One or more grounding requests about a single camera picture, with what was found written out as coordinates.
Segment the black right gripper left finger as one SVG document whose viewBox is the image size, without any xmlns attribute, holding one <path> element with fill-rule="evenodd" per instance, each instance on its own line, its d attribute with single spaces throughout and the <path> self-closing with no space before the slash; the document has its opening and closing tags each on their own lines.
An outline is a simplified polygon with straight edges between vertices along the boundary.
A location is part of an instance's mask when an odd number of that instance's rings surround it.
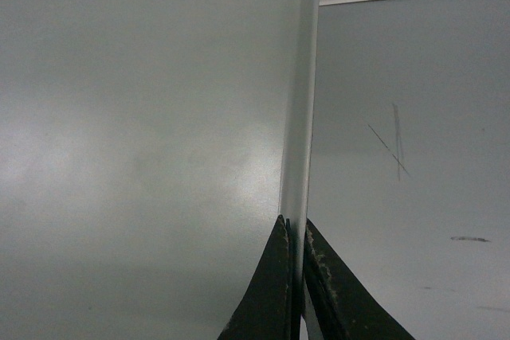
<svg viewBox="0 0 510 340">
<path fill-rule="evenodd" d="M 279 215 L 249 285 L 220 339 L 300 337 L 300 255 L 291 221 Z"/>
</svg>

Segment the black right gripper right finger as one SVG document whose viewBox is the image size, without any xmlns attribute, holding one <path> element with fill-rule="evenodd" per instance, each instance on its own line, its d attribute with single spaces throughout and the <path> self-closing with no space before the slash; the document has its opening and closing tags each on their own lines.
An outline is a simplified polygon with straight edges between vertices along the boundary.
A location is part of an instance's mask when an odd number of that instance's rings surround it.
<svg viewBox="0 0 510 340">
<path fill-rule="evenodd" d="M 303 269 L 303 316 L 310 339 L 412 339 L 311 221 L 306 224 Z"/>
</svg>

